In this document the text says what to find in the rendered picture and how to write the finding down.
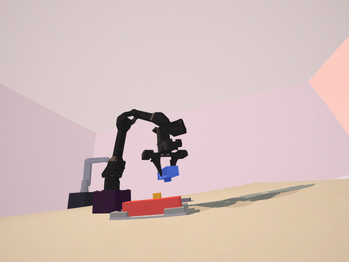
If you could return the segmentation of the yellow block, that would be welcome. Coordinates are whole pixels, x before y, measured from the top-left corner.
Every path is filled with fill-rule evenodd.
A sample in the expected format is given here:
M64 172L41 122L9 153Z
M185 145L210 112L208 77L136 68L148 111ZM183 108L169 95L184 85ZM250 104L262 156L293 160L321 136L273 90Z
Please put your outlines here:
M153 194L153 199L156 199L156 198L161 198L161 192Z

